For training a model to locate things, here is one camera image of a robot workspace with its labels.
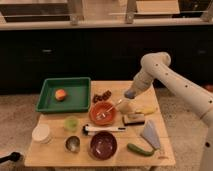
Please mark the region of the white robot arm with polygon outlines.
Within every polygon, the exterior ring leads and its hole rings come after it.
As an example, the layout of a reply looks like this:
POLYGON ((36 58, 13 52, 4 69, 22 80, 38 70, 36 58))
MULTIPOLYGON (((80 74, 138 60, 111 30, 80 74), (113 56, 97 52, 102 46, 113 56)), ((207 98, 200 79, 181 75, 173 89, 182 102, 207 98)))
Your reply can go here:
POLYGON ((208 126, 199 171, 213 171, 213 94, 169 68, 167 52, 148 53, 141 58, 141 69, 134 76, 125 97, 134 99, 145 92, 155 79, 182 98, 208 126))

